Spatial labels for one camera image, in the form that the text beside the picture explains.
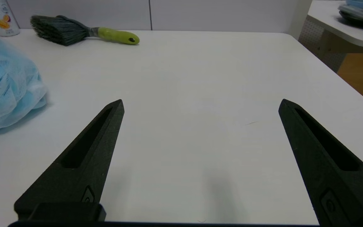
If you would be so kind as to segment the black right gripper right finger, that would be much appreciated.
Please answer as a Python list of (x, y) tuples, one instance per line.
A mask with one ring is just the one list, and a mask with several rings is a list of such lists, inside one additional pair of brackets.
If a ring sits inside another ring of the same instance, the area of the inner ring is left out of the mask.
[(363, 161), (295, 102), (278, 112), (320, 226), (363, 227)]

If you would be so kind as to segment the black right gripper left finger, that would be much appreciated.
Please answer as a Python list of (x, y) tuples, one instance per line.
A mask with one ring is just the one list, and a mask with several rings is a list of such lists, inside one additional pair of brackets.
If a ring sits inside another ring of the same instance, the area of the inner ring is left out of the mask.
[(14, 203), (19, 221), (104, 221), (100, 204), (125, 110), (106, 105)]

